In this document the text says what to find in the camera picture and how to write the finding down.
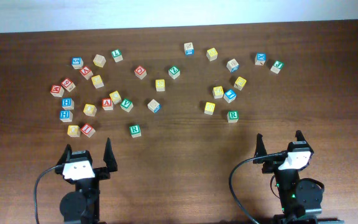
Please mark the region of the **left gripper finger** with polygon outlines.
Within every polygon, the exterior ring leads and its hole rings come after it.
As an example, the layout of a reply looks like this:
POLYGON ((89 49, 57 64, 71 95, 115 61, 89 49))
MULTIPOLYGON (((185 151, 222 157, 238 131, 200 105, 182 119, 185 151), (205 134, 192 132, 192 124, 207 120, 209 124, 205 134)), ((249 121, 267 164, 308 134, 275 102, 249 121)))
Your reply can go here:
POLYGON ((114 153, 112 151, 112 145, 110 138, 107 138, 103 161, 106 163, 106 167, 108 168, 109 172, 116 172, 117 171, 117 162, 114 157, 114 153))
POLYGON ((67 163, 70 160, 71 155, 72 155, 71 146, 69 144, 67 144, 63 154, 61 155, 61 157, 59 158, 59 160, 57 162, 57 166, 67 163))

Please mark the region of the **yellow S block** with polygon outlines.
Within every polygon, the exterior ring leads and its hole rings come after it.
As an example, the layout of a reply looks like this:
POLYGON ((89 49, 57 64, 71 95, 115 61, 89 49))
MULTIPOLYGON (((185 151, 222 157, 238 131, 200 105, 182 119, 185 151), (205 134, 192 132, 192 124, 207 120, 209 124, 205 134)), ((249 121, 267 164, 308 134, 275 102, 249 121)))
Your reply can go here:
POLYGON ((215 103, 212 102, 206 102, 205 107, 204 107, 204 113, 208 114, 208 115, 213 115, 214 110, 215 110, 215 103))
POLYGON ((165 80, 164 79, 158 79, 155 81, 155 88, 156 91, 165 91, 165 80))

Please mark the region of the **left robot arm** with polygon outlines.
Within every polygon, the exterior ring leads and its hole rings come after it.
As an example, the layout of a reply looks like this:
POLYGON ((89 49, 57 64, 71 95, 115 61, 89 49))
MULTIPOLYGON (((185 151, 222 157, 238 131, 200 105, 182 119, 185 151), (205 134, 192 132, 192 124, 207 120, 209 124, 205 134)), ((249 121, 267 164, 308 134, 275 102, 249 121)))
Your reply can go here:
POLYGON ((107 138, 104 150, 104 167, 92 167, 89 151, 72 151, 68 144, 57 162, 55 173, 75 186, 60 202, 60 213, 64 223, 100 223, 99 182, 111 178, 117 171, 117 162, 112 151, 111 140, 107 138))

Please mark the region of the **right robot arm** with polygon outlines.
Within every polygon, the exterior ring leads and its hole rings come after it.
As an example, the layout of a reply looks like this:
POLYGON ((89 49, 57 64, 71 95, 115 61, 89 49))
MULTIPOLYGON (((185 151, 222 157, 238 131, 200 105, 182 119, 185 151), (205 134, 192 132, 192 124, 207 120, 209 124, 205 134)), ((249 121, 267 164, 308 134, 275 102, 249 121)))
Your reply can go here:
POLYGON ((300 179, 299 171, 309 165, 314 150, 300 130, 295 137, 296 141, 289 142, 287 150, 268 154, 262 135, 258 134, 255 163, 262 164, 262 173, 273 174, 276 181, 283 213, 274 215, 273 223, 318 223, 324 184, 310 178, 300 179))

